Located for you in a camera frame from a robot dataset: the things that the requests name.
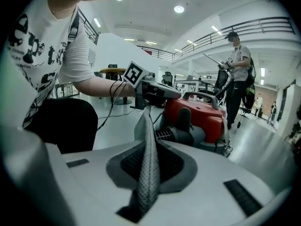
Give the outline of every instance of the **table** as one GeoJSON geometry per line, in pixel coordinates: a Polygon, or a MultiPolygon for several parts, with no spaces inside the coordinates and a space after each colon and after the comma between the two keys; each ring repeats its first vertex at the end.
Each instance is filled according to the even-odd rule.
{"type": "MultiPolygon", "coordinates": [[[[110,75],[110,80],[113,80],[114,75],[121,76],[121,75],[124,74],[124,72],[126,70],[127,69],[124,69],[124,68],[104,68],[104,69],[101,69],[99,72],[109,74],[110,75]]],[[[132,103],[131,100],[128,100],[127,97],[123,97],[123,100],[118,100],[117,99],[114,102],[114,105],[128,105],[130,103],[132,103]]]]}

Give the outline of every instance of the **black slot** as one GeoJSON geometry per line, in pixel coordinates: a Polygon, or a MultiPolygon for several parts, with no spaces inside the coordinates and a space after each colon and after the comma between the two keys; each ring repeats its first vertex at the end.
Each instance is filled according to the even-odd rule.
{"type": "Polygon", "coordinates": [[[74,168],[74,167],[77,167],[77,166],[80,166],[82,164],[86,164],[86,163],[89,163],[89,161],[87,159],[80,159],[80,160],[76,160],[76,161],[70,161],[70,162],[67,162],[67,167],[68,168],[74,168]]]}
{"type": "Polygon", "coordinates": [[[262,206],[253,196],[238,182],[237,180],[231,180],[224,182],[224,185],[239,204],[247,217],[259,211],[262,206]]]}

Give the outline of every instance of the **white column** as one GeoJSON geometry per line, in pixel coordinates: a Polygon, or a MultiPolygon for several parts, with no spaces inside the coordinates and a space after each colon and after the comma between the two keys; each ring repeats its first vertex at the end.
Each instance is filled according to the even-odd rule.
{"type": "Polygon", "coordinates": [[[194,72],[193,61],[190,60],[190,61],[189,61],[189,65],[188,65],[188,74],[189,74],[189,75],[193,75],[193,72],[194,72]]]}

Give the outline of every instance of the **railing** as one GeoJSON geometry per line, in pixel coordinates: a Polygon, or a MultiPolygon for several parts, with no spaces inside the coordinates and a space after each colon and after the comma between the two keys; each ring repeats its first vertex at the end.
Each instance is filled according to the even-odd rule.
{"type": "Polygon", "coordinates": [[[231,32],[235,31],[239,36],[247,34],[256,34],[256,33],[268,33],[268,32],[288,32],[295,34],[293,30],[291,21],[289,17],[266,17],[255,20],[246,21],[243,23],[235,24],[223,29],[220,29],[222,35],[219,35],[218,32],[210,33],[196,41],[192,44],[185,46],[180,49],[179,52],[171,53],[168,51],[138,46],[145,50],[147,53],[151,54],[153,57],[161,58],[167,61],[174,61],[183,57],[184,55],[196,51],[203,46],[211,45],[213,43],[224,40],[225,36],[231,32]]]}
{"type": "Polygon", "coordinates": [[[151,56],[155,58],[164,59],[167,61],[173,61],[174,60],[174,54],[168,51],[156,49],[156,48],[150,48],[150,47],[144,47],[144,46],[138,46],[141,49],[143,49],[146,53],[150,54],[151,56]]]}
{"type": "Polygon", "coordinates": [[[95,31],[95,29],[92,27],[92,25],[90,24],[90,22],[87,20],[87,18],[85,17],[85,15],[83,14],[83,12],[80,9],[79,9],[79,19],[84,24],[84,27],[85,27],[86,34],[87,34],[88,38],[94,44],[97,45],[98,34],[100,34],[100,32],[95,31]]]}

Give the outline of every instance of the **gray strap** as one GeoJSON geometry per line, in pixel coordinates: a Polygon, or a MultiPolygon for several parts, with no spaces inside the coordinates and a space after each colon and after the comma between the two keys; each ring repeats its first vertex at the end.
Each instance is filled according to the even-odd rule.
{"type": "Polygon", "coordinates": [[[159,160],[150,113],[151,106],[148,105],[135,127],[135,139],[143,139],[146,144],[137,187],[141,216],[146,214],[156,201],[160,186],[159,160]]]}

